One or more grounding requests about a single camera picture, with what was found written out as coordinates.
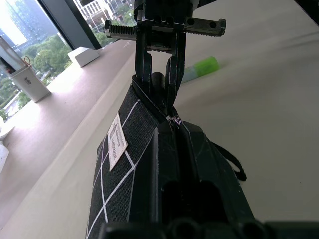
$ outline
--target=green object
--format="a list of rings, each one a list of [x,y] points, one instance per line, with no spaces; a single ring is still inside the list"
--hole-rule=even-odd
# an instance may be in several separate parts
[[[191,81],[198,77],[207,75],[219,69],[219,64],[215,57],[208,57],[195,65],[187,67],[185,69],[184,77],[182,83]]]

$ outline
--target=black plastic part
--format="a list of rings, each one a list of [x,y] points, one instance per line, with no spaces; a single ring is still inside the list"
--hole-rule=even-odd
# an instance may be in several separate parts
[[[166,121],[136,167],[129,222],[168,225],[183,217],[200,224],[254,219],[233,169],[203,131]]]

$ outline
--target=building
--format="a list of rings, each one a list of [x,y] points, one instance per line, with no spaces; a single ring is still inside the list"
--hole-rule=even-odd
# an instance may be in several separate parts
[[[80,0],[73,1],[93,32],[103,32],[105,20],[121,20],[117,14],[119,7],[127,4],[133,8],[134,4],[132,0],[94,0],[82,6]]]
[[[24,40],[19,44],[12,45],[14,40],[11,41],[11,44],[9,42],[9,45],[18,53],[31,45],[43,42],[47,37],[58,32],[34,0],[16,0],[10,3],[4,0],[4,5],[17,31],[24,36]]]

